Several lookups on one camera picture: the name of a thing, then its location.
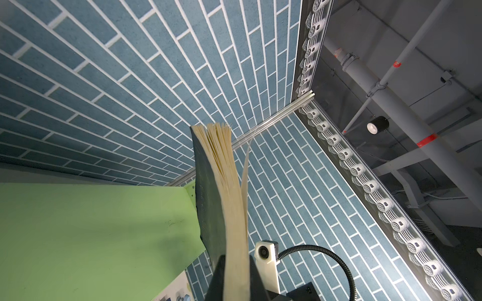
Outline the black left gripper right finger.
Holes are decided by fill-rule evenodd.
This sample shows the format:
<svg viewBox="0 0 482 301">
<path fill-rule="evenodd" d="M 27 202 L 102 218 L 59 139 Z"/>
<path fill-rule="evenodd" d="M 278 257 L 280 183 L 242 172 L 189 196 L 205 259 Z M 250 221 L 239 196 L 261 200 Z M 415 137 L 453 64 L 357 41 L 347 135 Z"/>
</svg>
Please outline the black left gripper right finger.
<svg viewBox="0 0 482 301">
<path fill-rule="evenodd" d="M 261 276 L 257 270 L 253 256 L 250 256 L 250 301 L 270 301 L 269 294 L 264 288 Z"/>
</svg>

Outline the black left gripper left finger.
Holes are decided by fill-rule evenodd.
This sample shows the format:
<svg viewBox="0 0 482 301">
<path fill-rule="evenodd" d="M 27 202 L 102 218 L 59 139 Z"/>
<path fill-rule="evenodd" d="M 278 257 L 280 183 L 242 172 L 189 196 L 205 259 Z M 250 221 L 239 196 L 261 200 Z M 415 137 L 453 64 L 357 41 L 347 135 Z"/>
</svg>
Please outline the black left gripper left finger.
<svg viewBox="0 0 482 301">
<path fill-rule="evenodd" d="M 219 257 L 204 301 L 223 301 L 225 256 Z"/>
</svg>

